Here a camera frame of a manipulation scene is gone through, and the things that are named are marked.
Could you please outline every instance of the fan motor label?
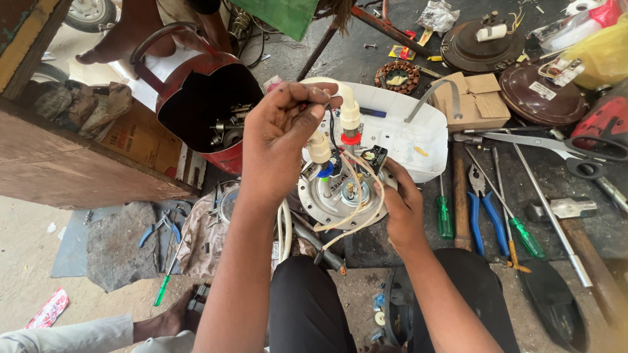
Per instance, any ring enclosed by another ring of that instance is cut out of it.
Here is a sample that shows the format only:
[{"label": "fan motor label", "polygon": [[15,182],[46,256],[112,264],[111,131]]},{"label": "fan motor label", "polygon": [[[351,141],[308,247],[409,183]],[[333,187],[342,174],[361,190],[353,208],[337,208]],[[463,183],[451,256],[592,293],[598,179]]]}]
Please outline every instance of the fan motor label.
[{"label": "fan motor label", "polygon": [[537,92],[538,94],[541,95],[541,97],[547,99],[547,100],[552,100],[552,98],[556,97],[556,92],[552,91],[551,89],[541,85],[538,82],[534,82],[533,84],[530,85],[531,90]]}]

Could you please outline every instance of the bucket handle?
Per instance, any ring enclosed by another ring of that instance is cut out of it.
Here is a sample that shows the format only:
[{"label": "bucket handle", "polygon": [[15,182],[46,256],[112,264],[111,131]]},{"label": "bucket handle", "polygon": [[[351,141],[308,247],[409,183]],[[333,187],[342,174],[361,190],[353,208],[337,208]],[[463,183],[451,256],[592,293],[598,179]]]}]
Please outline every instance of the bucket handle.
[{"label": "bucket handle", "polygon": [[137,48],[135,48],[135,50],[133,51],[133,54],[131,54],[131,59],[129,62],[135,68],[135,72],[137,73],[137,75],[141,79],[143,79],[149,86],[151,86],[155,91],[157,91],[157,93],[159,94],[163,93],[163,82],[160,79],[158,79],[157,76],[155,76],[155,74],[151,70],[149,70],[148,67],[146,67],[146,65],[144,65],[144,63],[141,61],[141,58],[144,55],[144,52],[146,52],[146,50],[151,45],[153,45],[156,41],[158,41],[161,37],[165,35],[169,35],[170,33],[175,32],[175,31],[180,31],[180,30],[187,30],[187,31],[192,31],[196,33],[196,36],[198,37],[202,45],[205,47],[205,49],[207,49],[207,51],[211,55],[215,57],[218,56],[218,52],[216,51],[216,49],[212,48],[212,46],[209,45],[209,43],[207,43],[207,40],[203,38],[202,35],[200,35],[201,34],[200,29],[193,23],[189,23],[189,22],[170,23],[160,28],[158,31],[156,31],[152,35],[149,35],[148,37],[146,37],[146,39],[144,39],[138,45]]}]

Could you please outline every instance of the cardboard box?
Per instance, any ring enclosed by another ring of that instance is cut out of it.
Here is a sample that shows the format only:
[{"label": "cardboard box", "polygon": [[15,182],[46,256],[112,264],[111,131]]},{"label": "cardboard box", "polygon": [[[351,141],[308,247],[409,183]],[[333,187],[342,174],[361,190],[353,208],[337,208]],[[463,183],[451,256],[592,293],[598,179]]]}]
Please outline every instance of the cardboard box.
[{"label": "cardboard box", "polygon": [[138,100],[128,113],[116,119],[100,144],[169,177],[176,175],[181,140]]},{"label": "cardboard box", "polygon": [[501,128],[510,119],[510,111],[499,97],[499,83],[493,73],[464,77],[462,72],[457,72],[440,80],[455,82],[460,95],[462,119],[457,120],[453,118],[450,84],[437,88],[431,97],[434,107],[447,117],[450,133],[464,129]]}]

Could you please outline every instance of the red plastic ring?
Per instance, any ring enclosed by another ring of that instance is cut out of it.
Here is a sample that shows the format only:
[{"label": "red plastic ring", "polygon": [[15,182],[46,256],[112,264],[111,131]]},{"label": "red plastic ring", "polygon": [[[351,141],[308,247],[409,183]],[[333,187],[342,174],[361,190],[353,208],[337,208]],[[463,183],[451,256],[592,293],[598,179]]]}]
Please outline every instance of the red plastic ring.
[{"label": "red plastic ring", "polygon": [[343,144],[359,144],[361,139],[362,135],[360,135],[360,133],[355,133],[355,136],[352,138],[347,137],[347,135],[345,135],[344,133],[340,135],[340,140]]}]

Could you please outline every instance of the blue pliers handle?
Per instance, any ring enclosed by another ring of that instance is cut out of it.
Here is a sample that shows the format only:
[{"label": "blue pliers handle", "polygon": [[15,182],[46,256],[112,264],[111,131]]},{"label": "blue pliers handle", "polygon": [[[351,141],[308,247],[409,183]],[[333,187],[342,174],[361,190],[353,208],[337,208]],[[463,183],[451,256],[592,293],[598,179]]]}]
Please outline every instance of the blue pliers handle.
[{"label": "blue pliers handle", "polygon": [[[493,192],[489,192],[486,196],[482,197],[482,205],[488,212],[490,220],[493,222],[495,231],[497,233],[497,243],[499,245],[499,252],[502,256],[510,256],[510,250],[508,250],[508,242],[506,241],[506,233],[504,232],[504,224],[499,217],[493,203],[490,200]],[[484,245],[482,244],[482,236],[480,235],[480,226],[478,224],[478,216],[480,213],[480,198],[472,192],[467,192],[467,195],[471,199],[471,230],[475,239],[475,248],[479,255],[484,256]]]},{"label": "blue pliers handle", "polygon": [[151,224],[150,227],[148,227],[146,232],[144,232],[144,235],[142,235],[142,239],[139,240],[139,247],[143,247],[144,244],[146,244],[148,237],[157,229],[159,229],[159,227],[161,227],[161,225],[164,223],[168,228],[170,228],[172,233],[175,233],[176,243],[181,244],[181,232],[179,231],[179,228],[176,227],[176,224],[170,221],[170,219],[168,218],[168,214],[170,214],[170,211],[168,211],[167,213],[166,211],[164,211],[164,213],[162,213],[161,221],[159,221],[156,225]]}]

